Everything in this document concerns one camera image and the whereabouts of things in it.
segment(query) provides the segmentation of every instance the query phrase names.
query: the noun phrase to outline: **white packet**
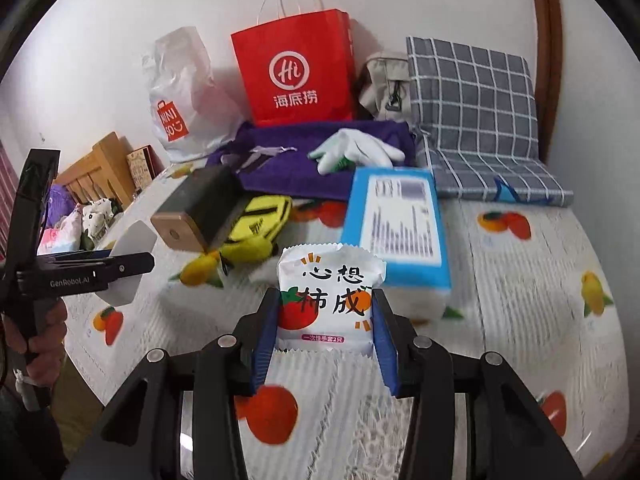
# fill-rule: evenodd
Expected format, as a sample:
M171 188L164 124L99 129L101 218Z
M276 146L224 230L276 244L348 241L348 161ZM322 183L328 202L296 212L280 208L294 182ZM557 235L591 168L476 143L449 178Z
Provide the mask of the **white packet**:
M371 291L385 275L386 263L360 247L305 244L285 249L278 262L282 308L277 348L371 355Z

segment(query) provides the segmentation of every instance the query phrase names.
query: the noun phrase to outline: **white plastic bag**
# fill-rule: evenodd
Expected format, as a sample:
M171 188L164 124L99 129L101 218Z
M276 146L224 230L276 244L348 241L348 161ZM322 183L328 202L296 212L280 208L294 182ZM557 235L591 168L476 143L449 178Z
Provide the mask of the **white plastic bag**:
M233 140L244 121L211 76L209 55L195 27L157 40L142 57L155 136L173 162L209 155Z
M80 248L82 234L82 214L74 209L60 224L59 229L46 229L38 246L41 254L57 254L77 251Z

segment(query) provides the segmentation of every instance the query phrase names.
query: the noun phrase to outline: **wooden bed frame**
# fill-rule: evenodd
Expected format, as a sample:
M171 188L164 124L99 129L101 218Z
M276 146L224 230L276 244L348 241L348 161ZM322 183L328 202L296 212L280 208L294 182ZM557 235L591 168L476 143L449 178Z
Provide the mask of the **wooden bed frame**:
M133 202L136 190L127 152L115 132L94 144L89 154L60 173L54 182L65 186L76 203L116 198L123 209Z

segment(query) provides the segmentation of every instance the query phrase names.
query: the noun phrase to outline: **human hand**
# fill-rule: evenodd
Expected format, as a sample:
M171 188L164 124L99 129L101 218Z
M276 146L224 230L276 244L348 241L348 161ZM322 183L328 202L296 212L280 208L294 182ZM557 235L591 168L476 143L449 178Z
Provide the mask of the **human hand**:
M27 348L34 354L39 354L27 365L29 377L38 386L53 386L60 375L62 358L65 356L62 340L66 335L66 315L65 302L58 300L45 316L47 329L30 338L28 346L15 323L8 316L2 315L7 346L20 354L24 354Z

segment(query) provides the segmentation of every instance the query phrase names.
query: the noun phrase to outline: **plaid pillow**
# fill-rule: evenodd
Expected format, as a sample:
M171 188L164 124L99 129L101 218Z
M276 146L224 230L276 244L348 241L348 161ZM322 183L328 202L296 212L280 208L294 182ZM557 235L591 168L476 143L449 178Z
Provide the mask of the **plaid pillow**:
M426 134L424 156L439 196L573 201L573 192L538 160L536 102L524 58L434 39L409 37L406 44L412 117Z

